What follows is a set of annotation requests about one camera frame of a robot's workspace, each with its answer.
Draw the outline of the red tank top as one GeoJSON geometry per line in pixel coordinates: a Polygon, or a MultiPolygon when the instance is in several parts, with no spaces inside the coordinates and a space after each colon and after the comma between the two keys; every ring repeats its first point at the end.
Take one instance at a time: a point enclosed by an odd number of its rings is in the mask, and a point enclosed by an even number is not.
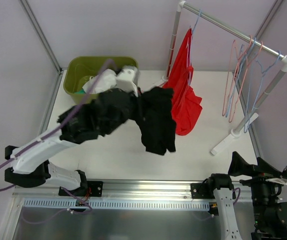
{"type": "Polygon", "coordinates": [[[164,89],[173,89],[171,114],[176,122],[175,133],[179,136],[186,136],[194,129],[203,110],[202,98],[195,94],[191,86],[194,68],[187,66],[187,43],[190,37],[189,28],[172,65],[168,81],[162,86],[164,89]]]}

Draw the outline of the white tank top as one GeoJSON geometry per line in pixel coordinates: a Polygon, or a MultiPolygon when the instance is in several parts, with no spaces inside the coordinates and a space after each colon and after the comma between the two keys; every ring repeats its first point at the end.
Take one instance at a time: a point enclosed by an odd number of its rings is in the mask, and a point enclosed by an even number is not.
{"type": "MultiPolygon", "coordinates": [[[[102,74],[101,77],[99,78],[97,84],[93,87],[92,91],[90,92],[91,94],[99,94],[102,92],[105,92],[109,89],[112,89],[116,86],[116,77],[117,74],[111,70],[111,69],[106,69],[102,74]]],[[[87,90],[94,85],[94,82],[98,76],[86,76],[84,77],[85,79],[85,84],[81,88],[81,93],[86,93],[87,90]]]]}

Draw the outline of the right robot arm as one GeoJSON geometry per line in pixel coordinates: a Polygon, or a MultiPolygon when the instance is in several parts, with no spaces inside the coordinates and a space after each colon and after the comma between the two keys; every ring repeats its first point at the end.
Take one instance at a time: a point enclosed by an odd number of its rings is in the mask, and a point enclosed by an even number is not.
{"type": "Polygon", "coordinates": [[[253,240],[287,240],[287,202],[279,202],[282,188],[287,186],[287,166],[279,171],[262,158],[256,164],[247,163],[236,151],[232,153],[227,174],[213,173],[206,181],[207,194],[215,199],[215,209],[220,222],[222,240],[240,240],[234,203],[240,192],[232,183],[232,177],[248,176],[240,184],[250,187],[255,230],[253,240]]]}

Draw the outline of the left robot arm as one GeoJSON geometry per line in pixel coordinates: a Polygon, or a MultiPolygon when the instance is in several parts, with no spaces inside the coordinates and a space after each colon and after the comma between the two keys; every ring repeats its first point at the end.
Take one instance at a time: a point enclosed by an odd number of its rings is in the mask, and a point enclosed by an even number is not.
{"type": "Polygon", "coordinates": [[[141,91],[125,92],[119,88],[100,93],[78,111],[71,107],[57,120],[57,127],[47,130],[21,147],[9,145],[5,158],[12,159],[4,171],[4,180],[15,186],[35,188],[44,184],[59,187],[60,196],[85,196],[90,190],[82,170],[58,167],[50,158],[84,142],[105,137],[131,118],[139,103],[141,91]]]}

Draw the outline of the black tank top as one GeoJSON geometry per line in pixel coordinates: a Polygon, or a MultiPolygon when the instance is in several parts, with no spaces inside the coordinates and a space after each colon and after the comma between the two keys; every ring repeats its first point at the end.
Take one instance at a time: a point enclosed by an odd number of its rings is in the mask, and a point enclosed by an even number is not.
{"type": "Polygon", "coordinates": [[[141,132],[145,151],[160,156],[176,152],[176,127],[172,117],[172,88],[153,87],[137,97],[132,119],[141,132]]]}

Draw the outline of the pink wire hanger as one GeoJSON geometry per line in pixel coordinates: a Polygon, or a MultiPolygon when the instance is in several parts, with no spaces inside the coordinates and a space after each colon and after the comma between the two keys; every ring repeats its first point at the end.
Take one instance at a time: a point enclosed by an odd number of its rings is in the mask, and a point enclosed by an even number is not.
{"type": "Polygon", "coordinates": [[[242,51],[243,47],[241,46],[239,50],[239,55],[236,55],[238,57],[238,61],[233,73],[233,78],[231,81],[233,87],[230,87],[231,90],[228,94],[227,110],[225,113],[225,116],[228,118],[229,123],[232,123],[235,118],[237,105],[240,102],[241,94],[249,68],[251,67],[255,57],[259,55],[263,48],[263,42],[261,41],[261,43],[259,44],[258,53],[253,58],[251,58],[251,52],[256,46],[256,41],[256,37],[251,37],[248,47],[244,51],[242,51]]]}

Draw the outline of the green tank top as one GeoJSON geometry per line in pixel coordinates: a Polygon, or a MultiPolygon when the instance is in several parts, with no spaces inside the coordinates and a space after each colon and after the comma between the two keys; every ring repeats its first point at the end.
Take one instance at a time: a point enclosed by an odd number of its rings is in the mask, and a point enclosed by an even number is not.
{"type": "Polygon", "coordinates": [[[85,94],[85,93],[86,91],[84,89],[75,92],[75,94],[85,94]]]}

